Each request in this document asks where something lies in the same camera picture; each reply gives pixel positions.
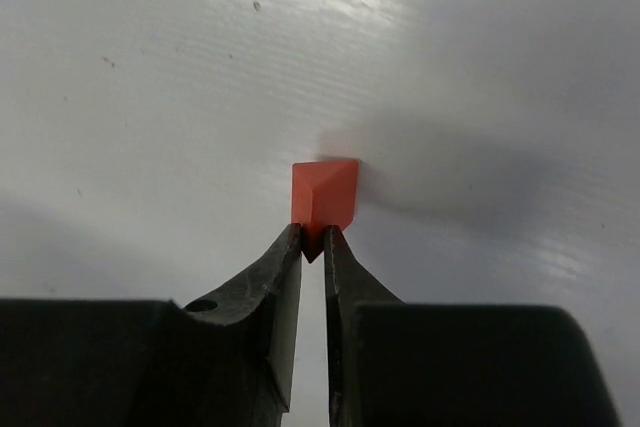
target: orange block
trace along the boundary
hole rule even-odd
[[[291,221],[302,224],[302,251],[313,262],[329,225],[346,229],[356,207],[358,159],[293,164]]]

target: black plastic part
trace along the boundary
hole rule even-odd
[[[563,310],[406,305],[325,234],[331,427],[616,426]]]
[[[300,226],[183,311],[0,301],[0,425],[277,427],[289,409]]]

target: white backdrop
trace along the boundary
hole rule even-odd
[[[406,300],[564,306],[640,424],[640,0],[0,0],[0,294],[179,303],[360,157]],[[293,411],[324,426],[322,265]]]

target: screw hole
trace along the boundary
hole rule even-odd
[[[200,299],[191,302],[184,308],[184,310],[187,312],[206,312],[207,310],[213,310],[216,307],[218,307],[218,303],[215,300]]]

